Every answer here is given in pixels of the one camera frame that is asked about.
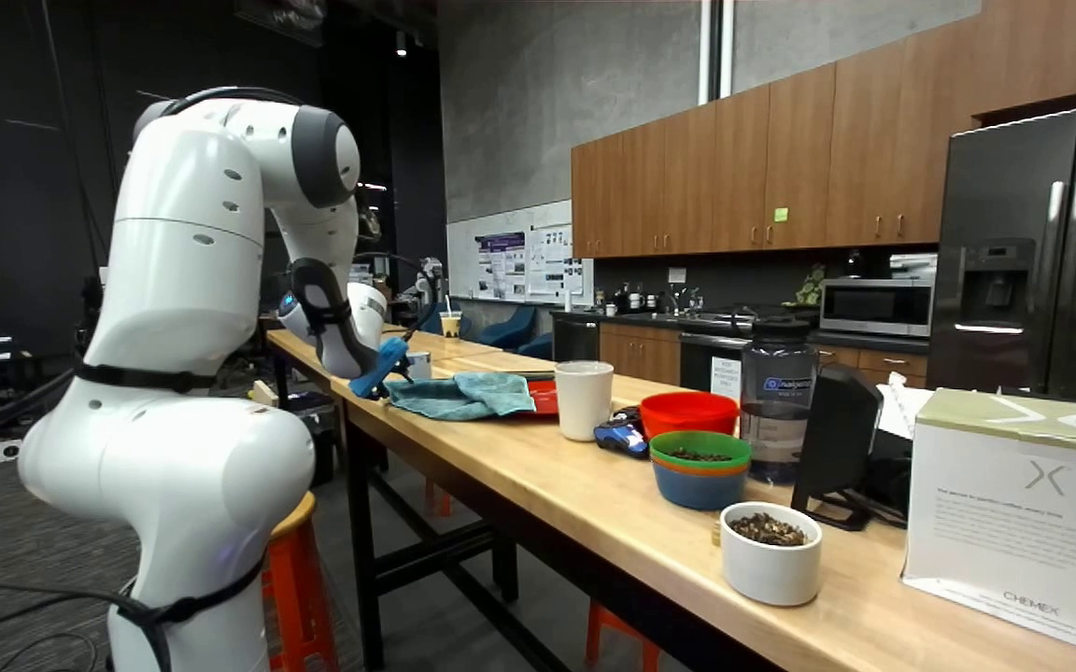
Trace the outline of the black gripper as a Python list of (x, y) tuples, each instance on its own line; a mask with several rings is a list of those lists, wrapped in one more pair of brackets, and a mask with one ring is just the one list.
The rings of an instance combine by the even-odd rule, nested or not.
[(394, 346), (394, 368), (410, 383), (427, 383), (432, 378), (430, 356), (405, 342)]

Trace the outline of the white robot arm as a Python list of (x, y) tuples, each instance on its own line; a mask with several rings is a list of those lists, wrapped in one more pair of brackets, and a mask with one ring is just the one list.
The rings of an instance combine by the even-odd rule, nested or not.
[(351, 126), (243, 87), (151, 106), (117, 194), (100, 319), (18, 454), (36, 502), (137, 539), (110, 610), (117, 672), (270, 672), (257, 576), (312, 485), (313, 442), (302, 418), (212, 390), (257, 334), (270, 240), (297, 275), (287, 330), (335, 378), (385, 372), (383, 334), (346, 301)]

